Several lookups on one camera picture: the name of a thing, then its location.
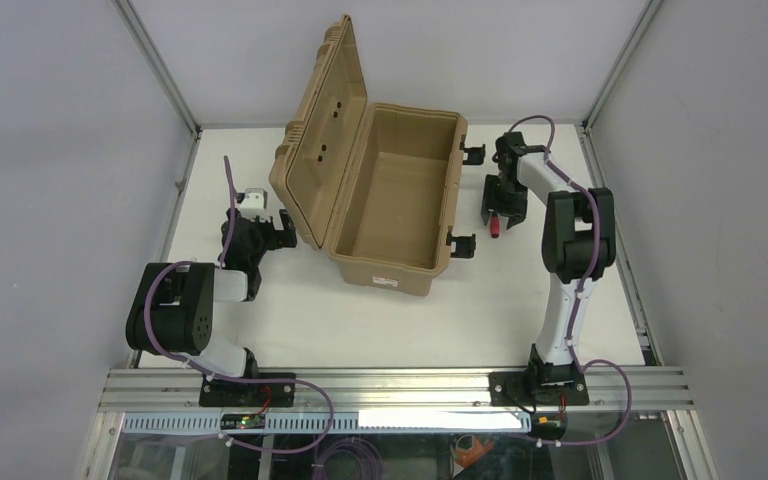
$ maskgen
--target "white wall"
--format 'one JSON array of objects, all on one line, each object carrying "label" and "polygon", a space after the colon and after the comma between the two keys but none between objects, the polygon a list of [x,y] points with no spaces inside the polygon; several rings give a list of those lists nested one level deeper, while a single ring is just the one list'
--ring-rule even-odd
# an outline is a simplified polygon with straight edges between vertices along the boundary
[{"label": "white wall", "polygon": [[0,480],[73,478],[188,147],[111,2],[0,1]]},{"label": "white wall", "polygon": [[768,1],[666,2],[595,140],[722,478],[768,478]]},{"label": "white wall", "polygon": [[283,125],[342,13],[372,101],[471,122],[582,119],[646,0],[133,3],[201,124]]}]

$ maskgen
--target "glass panel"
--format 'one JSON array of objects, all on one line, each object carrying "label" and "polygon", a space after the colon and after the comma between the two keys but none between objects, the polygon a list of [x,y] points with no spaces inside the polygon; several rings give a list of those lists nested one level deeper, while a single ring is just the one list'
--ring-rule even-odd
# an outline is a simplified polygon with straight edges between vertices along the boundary
[{"label": "glass panel", "polygon": [[[593,438],[615,425],[616,413],[570,414],[564,440]],[[111,480],[225,479],[680,479],[666,426],[631,420],[600,446],[536,448],[510,434],[330,435],[316,449],[263,457],[225,446],[215,435],[122,436]],[[276,449],[309,444],[312,435],[240,435],[241,441]]]}]

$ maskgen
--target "case lid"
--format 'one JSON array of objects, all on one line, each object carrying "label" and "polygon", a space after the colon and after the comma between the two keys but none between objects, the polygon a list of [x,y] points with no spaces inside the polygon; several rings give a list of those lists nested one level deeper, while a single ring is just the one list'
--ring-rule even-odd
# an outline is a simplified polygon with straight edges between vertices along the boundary
[{"label": "case lid", "polygon": [[319,250],[366,106],[352,19],[325,32],[313,75],[275,151],[269,183],[305,243]]}]

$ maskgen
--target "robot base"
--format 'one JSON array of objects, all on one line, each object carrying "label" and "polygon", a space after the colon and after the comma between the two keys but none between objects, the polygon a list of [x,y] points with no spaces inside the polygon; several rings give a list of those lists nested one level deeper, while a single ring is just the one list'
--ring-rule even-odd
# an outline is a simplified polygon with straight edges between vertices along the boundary
[{"label": "robot base", "polygon": [[[261,373],[259,379],[295,379],[296,375],[290,372],[270,372]],[[251,407],[259,408],[263,406],[270,398],[264,388],[269,387],[272,391],[272,401],[270,407],[290,408],[295,400],[296,386],[289,382],[276,380],[275,383],[263,383],[246,385],[241,383],[231,383],[214,379],[208,382],[205,378],[202,380],[201,393],[199,394],[200,407]]]},{"label": "robot base", "polygon": [[560,407],[562,401],[567,406],[590,404],[584,374],[573,364],[544,363],[535,345],[524,372],[492,372],[489,380],[493,406]]},{"label": "robot base", "polygon": [[523,372],[492,372],[490,374],[490,404],[494,407],[560,407],[561,394],[566,406],[590,404],[584,375],[563,385],[529,385]]}]

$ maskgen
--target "metal rail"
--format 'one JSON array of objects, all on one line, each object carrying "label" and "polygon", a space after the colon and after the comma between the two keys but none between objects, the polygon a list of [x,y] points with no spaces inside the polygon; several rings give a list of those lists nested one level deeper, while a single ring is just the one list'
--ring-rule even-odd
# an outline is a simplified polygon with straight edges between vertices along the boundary
[{"label": "metal rail", "polygon": [[718,480],[720,476],[696,412],[667,412],[667,425],[670,428],[677,460],[683,467],[685,478],[687,480]]},{"label": "metal rail", "polygon": [[[490,405],[487,376],[492,371],[518,368],[456,369],[295,369],[297,378],[319,385],[331,396],[337,411],[366,408],[445,408],[449,411],[509,411]],[[627,367],[633,392],[632,410],[693,409],[687,382],[677,367]],[[590,405],[568,407],[570,412],[604,412],[625,409],[622,379],[611,368],[587,371]],[[99,412],[215,411],[201,408],[198,398],[202,376],[176,368],[111,370],[99,403]],[[247,409],[224,409],[247,411]],[[299,386],[295,405],[286,412],[326,411],[323,398]],[[556,407],[540,407],[551,412]]]}]

